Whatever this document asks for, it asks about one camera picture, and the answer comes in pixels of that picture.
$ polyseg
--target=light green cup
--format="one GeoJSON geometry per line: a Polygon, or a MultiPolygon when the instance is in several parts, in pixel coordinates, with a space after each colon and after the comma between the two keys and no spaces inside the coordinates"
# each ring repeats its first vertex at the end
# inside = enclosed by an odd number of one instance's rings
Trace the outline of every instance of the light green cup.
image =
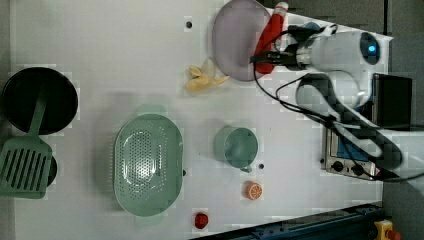
{"type": "Polygon", "coordinates": [[[215,136],[214,153],[219,161],[249,173],[258,153],[258,140],[247,128],[224,127],[215,136]]]}

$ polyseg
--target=green plastic basket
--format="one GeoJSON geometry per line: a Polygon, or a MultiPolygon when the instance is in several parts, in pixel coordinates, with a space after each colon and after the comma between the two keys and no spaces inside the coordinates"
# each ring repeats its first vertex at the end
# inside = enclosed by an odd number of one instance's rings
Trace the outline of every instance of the green plastic basket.
{"type": "Polygon", "coordinates": [[[127,123],[115,142],[119,204],[142,217],[165,211],[181,190],[182,155],[181,133],[165,116],[144,114],[127,123]]]}

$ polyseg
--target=white tabletop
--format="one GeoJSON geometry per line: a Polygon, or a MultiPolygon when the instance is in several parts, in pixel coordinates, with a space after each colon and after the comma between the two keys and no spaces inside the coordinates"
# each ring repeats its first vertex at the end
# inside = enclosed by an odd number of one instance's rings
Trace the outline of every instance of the white tabletop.
{"type": "MultiPolygon", "coordinates": [[[[322,128],[284,110],[253,82],[232,80],[196,96],[183,89],[188,66],[212,55],[211,24],[226,2],[11,2],[13,70],[51,64],[80,97],[72,125],[46,138],[59,166],[46,197],[15,200],[18,240],[188,239],[381,201],[381,183],[320,170],[322,128]],[[187,19],[192,30],[185,29],[187,19]],[[125,212],[112,188],[114,139],[143,103],[165,105],[181,129],[187,171],[175,203],[150,218],[125,212]],[[259,138],[249,174],[213,158],[213,137],[226,124],[249,127],[259,138]],[[263,186],[261,199],[241,195],[248,180],[263,186]],[[210,218],[203,230],[192,222],[200,210],[210,218]]],[[[290,24],[307,21],[288,16],[290,24]]],[[[386,72],[387,45],[382,54],[386,72]]],[[[276,87],[300,74],[280,68],[264,77],[273,79],[265,85],[276,87]]]]}

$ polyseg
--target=green spatula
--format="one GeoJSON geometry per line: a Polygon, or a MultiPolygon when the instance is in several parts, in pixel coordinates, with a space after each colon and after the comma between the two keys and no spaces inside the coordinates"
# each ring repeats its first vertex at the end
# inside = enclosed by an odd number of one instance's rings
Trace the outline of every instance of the green spatula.
{"type": "Polygon", "coordinates": [[[31,127],[22,137],[7,141],[0,154],[0,194],[39,199],[46,194],[52,149],[38,132],[46,108],[46,90],[41,87],[31,127]]]}

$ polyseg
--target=small orange fruit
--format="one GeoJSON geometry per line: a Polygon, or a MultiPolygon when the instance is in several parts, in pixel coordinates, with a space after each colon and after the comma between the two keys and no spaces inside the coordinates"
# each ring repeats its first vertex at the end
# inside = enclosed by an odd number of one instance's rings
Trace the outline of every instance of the small orange fruit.
{"type": "Polygon", "coordinates": [[[256,200],[260,198],[262,195],[262,187],[257,183],[250,183],[246,187],[246,196],[250,200],[256,200]]]}

